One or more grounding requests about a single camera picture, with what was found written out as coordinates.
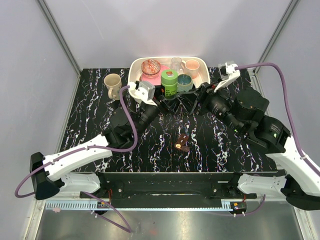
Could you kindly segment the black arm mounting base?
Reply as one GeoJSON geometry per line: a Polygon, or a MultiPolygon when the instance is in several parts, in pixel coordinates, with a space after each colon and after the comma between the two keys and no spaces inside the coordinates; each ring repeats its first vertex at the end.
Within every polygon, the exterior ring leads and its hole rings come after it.
{"type": "Polygon", "coordinates": [[[99,198],[131,196],[199,196],[213,199],[255,199],[255,193],[238,188],[240,173],[221,172],[106,172],[97,173],[99,198]]]}

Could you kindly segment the green pill bottle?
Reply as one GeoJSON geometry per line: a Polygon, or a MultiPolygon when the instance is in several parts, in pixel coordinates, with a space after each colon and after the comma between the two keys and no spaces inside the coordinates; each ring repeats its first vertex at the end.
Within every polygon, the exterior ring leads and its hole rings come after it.
{"type": "Polygon", "coordinates": [[[178,84],[161,84],[161,95],[166,99],[172,99],[177,94],[178,84]]]}

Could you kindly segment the brown pill organizer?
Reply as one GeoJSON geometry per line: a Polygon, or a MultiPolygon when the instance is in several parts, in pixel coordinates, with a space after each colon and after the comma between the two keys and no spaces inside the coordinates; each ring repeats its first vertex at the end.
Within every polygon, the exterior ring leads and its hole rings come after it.
{"type": "Polygon", "coordinates": [[[177,150],[180,150],[180,151],[183,151],[183,152],[188,152],[190,150],[190,148],[186,145],[187,142],[188,142],[188,139],[189,139],[189,137],[187,135],[185,135],[184,133],[182,133],[178,137],[176,143],[174,144],[174,147],[175,147],[176,144],[180,144],[181,145],[181,149],[177,149],[176,147],[175,148],[177,150]]]}

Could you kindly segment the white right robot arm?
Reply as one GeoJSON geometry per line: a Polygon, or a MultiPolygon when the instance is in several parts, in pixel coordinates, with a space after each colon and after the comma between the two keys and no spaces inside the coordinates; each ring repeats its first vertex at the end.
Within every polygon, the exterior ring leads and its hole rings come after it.
{"type": "Polygon", "coordinates": [[[234,173],[227,185],[228,195],[262,194],[285,198],[292,206],[316,211],[320,208],[320,169],[298,158],[293,132],[280,120],[265,114],[269,101],[248,88],[234,99],[214,85],[180,92],[177,98],[189,114],[211,113],[245,142],[281,165],[286,175],[278,177],[234,173]]]}

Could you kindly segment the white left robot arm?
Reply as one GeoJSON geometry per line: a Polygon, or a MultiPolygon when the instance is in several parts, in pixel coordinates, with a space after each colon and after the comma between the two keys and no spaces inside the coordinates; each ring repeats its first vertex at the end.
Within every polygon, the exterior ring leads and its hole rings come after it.
{"type": "Polygon", "coordinates": [[[160,91],[160,88],[148,92],[142,87],[124,86],[119,91],[120,106],[110,118],[109,130],[59,153],[32,154],[29,177],[35,198],[46,200],[60,192],[89,192],[103,198],[108,193],[108,186],[96,173],[70,175],[70,172],[96,160],[134,150],[139,135],[159,113],[174,114],[180,105],[179,99],[176,96],[165,98],[160,91]],[[136,112],[130,113],[127,108],[123,96],[125,90],[136,92],[140,97],[141,105],[136,112]]]}

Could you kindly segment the green bottle cap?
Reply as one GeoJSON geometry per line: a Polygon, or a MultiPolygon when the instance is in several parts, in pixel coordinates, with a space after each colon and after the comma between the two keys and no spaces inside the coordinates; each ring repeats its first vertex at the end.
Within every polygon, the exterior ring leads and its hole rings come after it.
{"type": "Polygon", "coordinates": [[[178,81],[178,73],[173,69],[165,69],[162,71],[160,79],[162,85],[174,85],[178,81]]]}

